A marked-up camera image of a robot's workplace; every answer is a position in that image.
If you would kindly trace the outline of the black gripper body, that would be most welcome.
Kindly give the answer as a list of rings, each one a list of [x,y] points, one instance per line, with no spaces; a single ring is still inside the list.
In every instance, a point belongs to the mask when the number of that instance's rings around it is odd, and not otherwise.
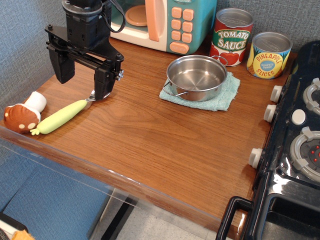
[[[115,74],[115,79],[123,77],[121,63],[124,56],[109,42],[111,33],[121,32],[125,24],[118,30],[111,27],[112,8],[121,15],[122,7],[115,0],[63,0],[66,27],[49,24],[45,27],[48,33],[47,49],[66,52],[67,56],[88,68],[97,69],[104,63],[94,56],[105,58],[106,64]]]

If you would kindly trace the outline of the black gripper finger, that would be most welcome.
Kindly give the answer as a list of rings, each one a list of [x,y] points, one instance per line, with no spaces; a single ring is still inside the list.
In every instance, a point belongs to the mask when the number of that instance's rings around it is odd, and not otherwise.
[[[65,84],[75,75],[75,61],[68,57],[67,52],[49,48],[49,58],[57,80]]]
[[[94,73],[95,99],[102,100],[113,90],[115,84],[115,74],[107,67],[98,67]]]

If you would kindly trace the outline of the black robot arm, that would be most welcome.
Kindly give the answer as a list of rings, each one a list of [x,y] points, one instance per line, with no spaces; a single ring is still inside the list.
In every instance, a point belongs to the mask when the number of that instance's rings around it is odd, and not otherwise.
[[[110,43],[111,33],[121,32],[111,27],[112,8],[124,15],[115,0],[63,0],[66,26],[49,24],[47,49],[56,78],[62,84],[75,75],[75,64],[94,70],[94,98],[102,100],[123,77],[124,56]]]

